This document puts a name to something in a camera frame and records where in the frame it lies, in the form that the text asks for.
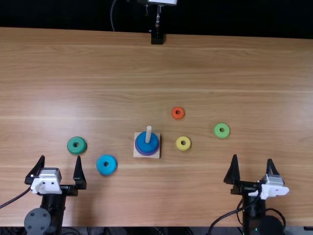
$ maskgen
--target wire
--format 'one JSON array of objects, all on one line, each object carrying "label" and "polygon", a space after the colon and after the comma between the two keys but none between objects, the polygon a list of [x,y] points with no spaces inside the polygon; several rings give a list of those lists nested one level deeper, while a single ring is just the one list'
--ring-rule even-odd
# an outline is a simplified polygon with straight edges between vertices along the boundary
[{"label": "wire", "polygon": [[228,212],[227,214],[224,214],[224,215],[222,215],[221,217],[217,218],[217,219],[211,224],[211,226],[210,226],[210,228],[209,228],[209,231],[207,232],[206,235],[211,235],[211,231],[212,231],[214,225],[216,225],[216,224],[217,224],[218,222],[220,222],[222,219],[225,219],[226,217],[228,217],[228,216],[230,216],[230,215],[232,215],[232,214],[236,214],[236,213],[238,213],[238,212],[241,212],[241,211],[243,211],[243,210],[246,210],[246,209],[252,207],[253,204],[254,204],[257,200],[259,200],[260,195],[261,195],[261,190],[258,189],[258,195],[256,196],[256,198],[255,198],[249,205],[247,205],[247,206],[245,206],[245,207],[241,207],[241,208],[239,208],[239,209],[236,209],[236,210],[234,210],[234,211],[232,211],[232,212]]},{"label": "wire", "polygon": [[113,9],[114,9],[114,6],[115,6],[115,4],[116,4],[116,1],[117,0],[113,0],[113,2],[112,2],[112,5],[111,5],[111,10],[110,10],[110,21],[111,21],[111,26],[112,26],[112,30],[113,30],[113,32],[115,32],[115,28],[114,28],[114,25],[113,25]]},{"label": "wire", "polygon": [[283,216],[283,214],[279,210],[276,210],[274,208],[267,208],[265,211],[274,211],[274,212],[276,212],[282,218],[283,223],[284,223],[283,230],[285,230],[285,228],[286,228],[286,219],[285,219],[285,217]]},{"label": "wire", "polygon": [[241,211],[243,211],[243,210],[246,209],[246,208],[248,208],[248,207],[245,207],[245,208],[242,208],[242,207],[241,207],[240,209],[236,209],[236,210],[234,210],[234,211],[232,211],[232,212],[228,212],[228,213],[226,213],[226,214],[220,216],[219,218],[217,218],[217,219],[211,224],[211,226],[210,226],[210,228],[209,228],[209,231],[207,232],[206,235],[211,235],[211,231],[212,231],[214,225],[216,225],[216,224],[217,224],[218,222],[220,222],[222,219],[225,219],[226,217],[228,217],[228,216],[230,216],[230,215],[232,215],[232,214],[241,212]]},{"label": "wire", "polygon": [[241,231],[241,228],[237,227],[237,229],[239,230],[239,232],[240,232],[241,234],[244,234],[244,232]]},{"label": "wire", "polygon": [[186,227],[186,231],[188,232],[189,235],[194,235],[194,232],[191,230],[191,228]]},{"label": "wire", "polygon": [[21,197],[23,197],[25,194],[27,194],[30,191],[30,187],[28,189],[26,189],[24,192],[22,192],[20,195],[16,196],[15,198],[11,199],[10,201],[3,203],[0,206],[0,209],[2,209],[3,207],[6,207],[7,205],[11,204],[12,202],[15,202],[16,200],[20,199]]},{"label": "wire", "polygon": [[80,232],[77,230],[77,229],[75,229],[75,228],[72,228],[72,227],[64,227],[65,229],[72,229],[72,230],[74,230],[75,232],[77,232],[78,233],[78,235],[80,235]]},{"label": "wire", "polygon": [[[239,202],[239,204],[238,204],[238,206],[237,206],[237,209],[239,209],[239,207],[240,207],[240,205],[241,205],[242,203],[243,203],[243,200],[241,199],[240,202]],[[240,221],[240,218],[239,218],[239,216],[238,216],[238,213],[236,213],[236,215],[237,215],[238,222],[242,225],[242,222]]]},{"label": "wire", "polygon": [[10,235],[12,235],[12,231],[10,231],[7,227],[4,227],[4,229],[5,229],[5,231],[6,231],[7,233],[9,233]]}]

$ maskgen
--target wooden table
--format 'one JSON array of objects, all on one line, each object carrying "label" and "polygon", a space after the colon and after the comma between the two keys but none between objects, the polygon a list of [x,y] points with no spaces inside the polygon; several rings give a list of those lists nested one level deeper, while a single ring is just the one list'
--ring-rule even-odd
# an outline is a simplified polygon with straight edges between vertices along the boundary
[{"label": "wooden table", "polygon": [[[218,122],[229,138],[215,137]],[[147,125],[161,133],[159,160],[133,158]],[[176,149],[182,135],[189,151]],[[64,226],[208,226],[240,201],[223,183],[234,153],[247,181],[273,158],[291,191],[268,206],[312,226],[313,41],[167,35],[152,46],[149,34],[1,28],[1,203],[27,188],[42,154],[72,184],[74,136],[88,142],[88,189],[67,198]],[[96,169],[103,154],[118,160],[110,177]],[[0,226],[22,226],[40,203],[28,193],[0,211]]]}]

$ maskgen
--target ring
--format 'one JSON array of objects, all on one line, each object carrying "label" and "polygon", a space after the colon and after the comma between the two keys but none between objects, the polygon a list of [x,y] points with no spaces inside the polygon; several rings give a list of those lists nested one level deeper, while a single ring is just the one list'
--ring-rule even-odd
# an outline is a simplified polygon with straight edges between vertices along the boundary
[{"label": "ring", "polygon": [[182,119],[185,116],[185,111],[182,107],[175,107],[172,109],[172,117],[176,120]]},{"label": "ring", "polygon": [[111,155],[103,155],[97,161],[97,170],[101,175],[111,175],[117,168],[117,161]]},{"label": "ring", "polygon": [[217,138],[225,139],[229,136],[230,129],[225,123],[218,123],[214,127],[214,134]]},{"label": "ring", "polygon": [[181,136],[176,140],[176,147],[180,151],[186,151],[190,148],[190,146],[191,146],[191,141],[186,136]]},{"label": "ring", "polygon": [[81,154],[87,149],[86,141],[81,137],[73,137],[67,142],[67,149],[71,154]]}]

